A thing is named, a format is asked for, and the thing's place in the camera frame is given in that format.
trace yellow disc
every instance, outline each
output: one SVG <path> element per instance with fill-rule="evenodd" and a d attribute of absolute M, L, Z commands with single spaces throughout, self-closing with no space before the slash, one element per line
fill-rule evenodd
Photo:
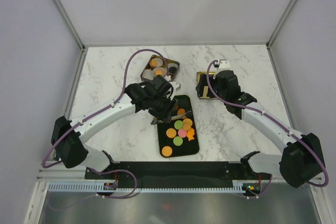
<path fill-rule="evenodd" d="M 174 138 L 174 137 L 176 137 L 176 130 L 173 129 L 173 128 L 169 128 L 169 129 L 166 131 L 166 135 L 167 135 L 167 137 L 169 137 L 169 138 Z"/>
<path fill-rule="evenodd" d="M 191 125 L 190 125 L 190 124 L 183 124 L 183 129 L 184 129 L 185 131 L 190 130 L 190 128 L 191 128 Z"/>
<path fill-rule="evenodd" d="M 186 118 L 183 120 L 183 124 L 190 124 L 190 126 L 193 125 L 193 121 L 190 118 Z"/>
<path fill-rule="evenodd" d="M 155 71 L 155 75 L 156 76 L 161 76 L 161 75 L 163 75 L 163 71 L 161 69 L 158 69 L 157 71 Z"/>
<path fill-rule="evenodd" d="M 157 63 L 157 61 L 156 61 L 155 59 L 152 59 L 150 65 L 151 65 L 152 67 L 157 67 L 157 66 L 158 66 L 158 63 Z"/>
<path fill-rule="evenodd" d="M 173 149 L 169 146 L 165 146 L 162 148 L 162 155 L 165 157 L 169 157 L 173 154 Z"/>
<path fill-rule="evenodd" d="M 183 115 L 185 113 L 185 109 L 179 109 L 178 111 L 177 111 L 177 114 L 178 115 Z"/>

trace gray wall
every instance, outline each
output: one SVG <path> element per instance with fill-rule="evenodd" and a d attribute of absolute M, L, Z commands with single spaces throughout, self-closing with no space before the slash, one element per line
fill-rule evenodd
<path fill-rule="evenodd" d="M 289 0 L 61 0 L 86 45 L 265 43 Z"/>
<path fill-rule="evenodd" d="M 297 128 L 322 143 L 336 206 L 336 0 L 298 0 L 272 53 Z"/>
<path fill-rule="evenodd" d="M 79 49 L 51 0 L 0 0 L 0 217 L 22 223 Z"/>

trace black tray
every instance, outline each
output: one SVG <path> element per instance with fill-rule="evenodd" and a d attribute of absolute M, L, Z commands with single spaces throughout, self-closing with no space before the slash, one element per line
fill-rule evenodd
<path fill-rule="evenodd" d="M 175 96 L 177 99 L 177 109 L 185 109 L 185 111 L 193 111 L 191 107 L 191 102 L 190 98 L 187 95 L 177 95 Z M 172 113 L 172 116 L 177 115 L 177 109 L 175 109 Z M 183 121 L 184 119 L 177 119 L 174 121 L 171 121 L 170 123 L 159 123 L 157 126 L 157 134 L 159 136 L 159 149 L 160 149 L 160 155 L 165 158 L 170 158 L 170 157 L 179 157 L 179 156 L 186 156 L 186 155 L 193 155 L 196 154 L 200 151 L 199 149 L 199 144 L 198 144 L 198 137 L 197 137 L 197 130 L 196 130 L 196 123 L 194 119 L 194 115 L 192 114 L 191 116 L 185 117 L 189 118 L 193 121 L 192 128 L 195 130 L 195 135 L 194 135 L 194 140 L 189 141 L 188 137 L 184 137 L 183 143 L 180 146 L 176 146 L 173 143 L 173 139 L 167 137 L 166 131 L 169 128 L 175 128 L 174 123 L 177 120 Z M 171 156 L 166 157 L 162 155 L 162 148 L 165 146 L 169 146 L 172 148 L 173 153 Z"/>

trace marble table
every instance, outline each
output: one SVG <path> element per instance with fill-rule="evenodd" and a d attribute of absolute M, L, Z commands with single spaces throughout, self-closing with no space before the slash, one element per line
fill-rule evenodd
<path fill-rule="evenodd" d="M 258 130 L 227 112 L 221 102 L 200 100 L 195 91 L 196 73 L 205 71 L 212 60 L 225 58 L 238 76 L 242 89 L 289 124 L 265 45 L 89 48 L 71 117 L 85 114 L 119 95 L 126 62 L 142 48 L 157 50 L 164 57 L 181 63 L 176 78 L 182 84 L 178 94 L 191 98 L 199 153 L 161 157 L 156 126 L 150 125 L 152 116 L 145 111 L 108 126 L 87 143 L 89 146 L 107 151 L 115 161 L 238 161 L 256 150 L 267 154 L 280 153 Z M 140 73 L 151 55 L 151 52 L 143 52 L 133 59 L 127 84 L 140 82 Z"/>

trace reflective floor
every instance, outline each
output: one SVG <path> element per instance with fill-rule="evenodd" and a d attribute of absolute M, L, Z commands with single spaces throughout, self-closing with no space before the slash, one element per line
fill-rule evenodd
<path fill-rule="evenodd" d="M 48 193 L 54 208 L 79 201 L 87 193 Z M 294 189 L 271 184 L 260 199 L 230 194 L 142 193 L 130 199 L 89 198 L 56 212 L 44 206 L 40 224 L 149 223 L 149 224 L 278 224 L 321 223 L 309 187 Z"/>

